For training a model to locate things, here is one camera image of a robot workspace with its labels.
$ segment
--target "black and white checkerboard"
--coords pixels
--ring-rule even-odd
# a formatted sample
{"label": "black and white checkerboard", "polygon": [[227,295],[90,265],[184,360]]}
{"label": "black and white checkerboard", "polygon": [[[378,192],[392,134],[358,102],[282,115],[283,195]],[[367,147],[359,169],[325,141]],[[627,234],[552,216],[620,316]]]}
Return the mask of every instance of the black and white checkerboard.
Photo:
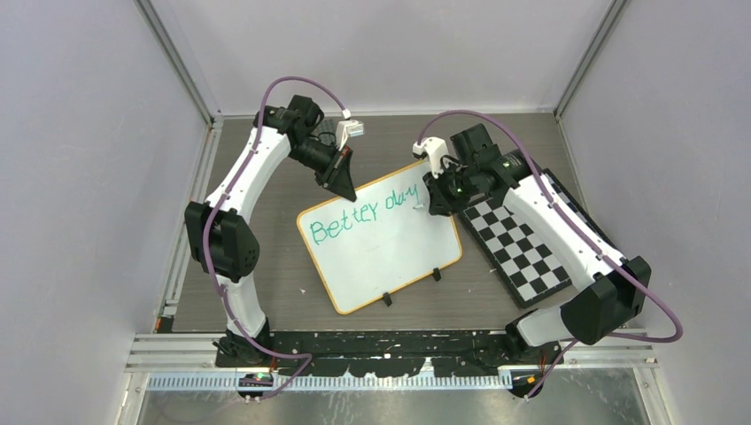
{"label": "black and white checkerboard", "polygon": [[[555,177],[547,170],[544,176],[569,208],[607,241]],[[501,202],[496,198],[482,199],[464,210],[460,217],[495,266],[516,303],[521,308],[527,308],[566,288],[571,280],[561,262],[539,236],[521,217],[503,207]]]}

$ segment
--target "purple cable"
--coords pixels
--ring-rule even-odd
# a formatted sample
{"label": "purple cable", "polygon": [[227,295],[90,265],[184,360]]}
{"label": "purple cable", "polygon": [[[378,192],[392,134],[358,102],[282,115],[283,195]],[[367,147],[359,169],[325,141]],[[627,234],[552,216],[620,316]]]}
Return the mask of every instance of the purple cable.
{"label": "purple cable", "polygon": [[279,394],[279,391],[284,389],[287,385],[292,383],[292,381],[297,378],[300,373],[302,373],[303,370],[307,367],[308,364],[310,364],[311,360],[313,360],[313,355],[309,353],[304,354],[285,354],[281,352],[273,352],[266,347],[264,347],[261,344],[258,344],[250,334],[243,328],[243,325],[240,324],[240,322],[237,320],[237,317],[235,316],[235,313],[232,311],[232,307],[229,306],[229,299],[227,297],[227,288],[219,284],[219,280],[216,276],[216,269],[213,267],[213,261],[211,258],[211,251],[209,247],[209,233],[211,230],[211,224],[213,223],[214,219],[216,219],[216,215],[219,212],[219,209],[221,208],[221,205],[224,203],[224,201],[227,199],[228,194],[232,191],[232,189],[235,187],[235,184],[237,183],[237,180],[240,179],[240,176],[243,174],[243,171],[245,171],[245,168],[248,166],[248,164],[251,162],[251,159],[253,158],[253,154],[255,153],[256,149],[258,148],[258,145],[260,143],[260,135],[263,131],[263,112],[266,109],[266,102],[268,101],[268,96],[271,94],[271,90],[280,82],[284,81],[302,81],[306,82],[308,84],[312,84],[315,87],[323,90],[326,92],[327,95],[329,95],[332,99],[334,99],[335,102],[339,105],[339,108],[342,109],[342,111],[345,108],[345,106],[342,104],[342,102],[339,100],[338,97],[334,95],[334,93],[331,92],[331,90],[326,89],[321,84],[309,80],[305,77],[295,77],[295,76],[289,76],[289,77],[282,77],[274,82],[271,83],[271,85],[268,86],[268,89],[266,89],[266,93],[263,94],[263,98],[260,102],[260,113],[259,113],[259,122],[258,122],[258,129],[256,130],[256,138],[253,140],[253,145],[251,146],[251,151],[248,153],[248,156],[245,157],[245,160],[240,165],[240,167],[237,169],[237,172],[232,177],[232,179],[229,181],[229,184],[227,185],[227,188],[224,189],[224,193],[221,194],[219,197],[219,200],[216,202],[216,205],[211,210],[211,213],[209,213],[208,219],[206,219],[206,225],[204,226],[204,234],[203,234],[203,245],[204,245],[204,255],[205,255],[205,261],[206,261],[206,269],[209,272],[209,275],[211,276],[212,282],[214,284],[214,288],[216,289],[217,293],[221,297],[221,302],[224,304],[224,309],[227,311],[227,316],[229,319],[235,324],[235,326],[240,330],[240,332],[243,334],[245,339],[248,340],[249,343],[253,347],[256,348],[256,350],[265,353],[269,356],[278,357],[280,359],[305,359],[302,366],[295,371],[292,376],[290,376],[290,379],[285,381],[282,385],[279,386],[276,390],[270,391],[267,394],[264,394],[260,399],[265,400],[267,398],[271,398],[277,394]]}
{"label": "purple cable", "polygon": [[[509,139],[511,139],[511,142],[516,145],[516,148],[522,153],[522,156],[524,157],[524,161],[526,161],[527,165],[530,166],[530,170],[532,171],[532,175],[534,175],[535,182],[537,182],[538,186],[540,187],[540,190],[543,193],[543,196],[547,199],[548,203],[553,202],[553,195],[547,191],[547,188],[545,187],[545,184],[542,182],[542,176],[540,175],[538,169],[535,167],[535,163],[532,161],[532,156],[527,151],[527,149],[522,144],[522,141],[519,140],[519,138],[511,131],[510,128],[506,127],[502,122],[494,119],[490,115],[475,112],[475,111],[468,111],[468,110],[455,110],[455,111],[446,111],[442,112],[439,115],[437,115],[435,118],[430,120],[428,124],[425,125],[425,127],[422,128],[422,131],[420,132],[420,135],[417,137],[418,143],[422,143],[422,139],[425,136],[425,133],[428,131],[428,128],[430,125],[432,125],[434,122],[450,116],[450,115],[470,115],[473,117],[478,117],[483,120],[486,120],[490,122],[492,125],[500,129],[503,133],[505,133]],[[612,260],[607,255],[604,255],[602,252],[602,249],[585,234],[585,232],[582,231],[579,226],[577,226],[576,223],[572,219],[569,218],[569,216],[563,211],[563,209],[557,205],[553,204],[554,210],[558,213],[558,215],[561,216],[563,221],[566,222],[567,225],[573,230],[587,245],[589,245],[590,248],[599,256],[602,257],[602,259],[608,264],[608,266],[612,267],[619,275],[621,275],[626,281],[628,281],[630,284],[636,287],[637,290],[639,290],[641,293],[643,293],[647,298],[651,299],[655,304],[657,304],[658,307],[670,318],[670,320],[673,322],[673,325],[676,327],[676,332],[672,336],[663,336],[663,337],[651,337],[651,336],[639,336],[639,335],[627,335],[627,334],[619,334],[617,332],[613,332],[610,334],[610,336],[615,336],[618,338],[623,339],[631,339],[634,341],[642,341],[647,343],[673,343],[676,342],[683,336],[683,325],[681,324],[680,320],[676,316],[675,313],[668,307],[661,299],[657,297],[656,294],[654,294],[649,288],[644,286],[641,282],[639,282],[635,277],[631,276],[628,272],[623,270],[621,266],[619,266],[614,260]],[[565,350],[561,352],[561,354],[558,355],[558,357],[555,358],[553,364],[550,365],[550,368],[548,369],[547,373],[542,377],[542,379],[538,382],[537,385],[532,389],[530,393],[534,394],[534,390],[537,390],[539,385],[542,385],[542,382],[546,379],[550,371],[553,370],[556,364],[558,364],[561,359],[563,359],[563,353],[568,351],[574,344],[577,342],[577,340],[574,340],[571,344],[569,344],[568,347],[566,347]]]}
{"label": "purple cable", "polygon": [[560,363],[561,360],[563,359],[563,354],[566,354],[566,352],[568,350],[570,350],[574,346],[574,344],[576,344],[578,342],[579,342],[579,340],[576,339],[576,338],[574,338],[574,340],[571,341],[569,343],[569,345],[566,345],[566,348],[564,348],[563,350],[561,350],[560,353],[558,353],[558,355],[555,357],[555,360],[553,360],[553,363],[550,364],[550,367],[542,375],[542,378],[540,378],[540,380],[538,381],[538,383],[536,383],[535,386],[532,387],[532,389],[530,390],[530,392],[528,392],[527,395],[524,397],[525,399],[529,399],[530,397],[532,397],[535,394],[537,394],[537,392],[539,390],[539,387],[542,386],[542,383],[545,381],[545,379],[547,379],[547,376],[550,375],[551,372],[553,372],[553,368],[555,367],[555,365],[557,365],[558,363]]}

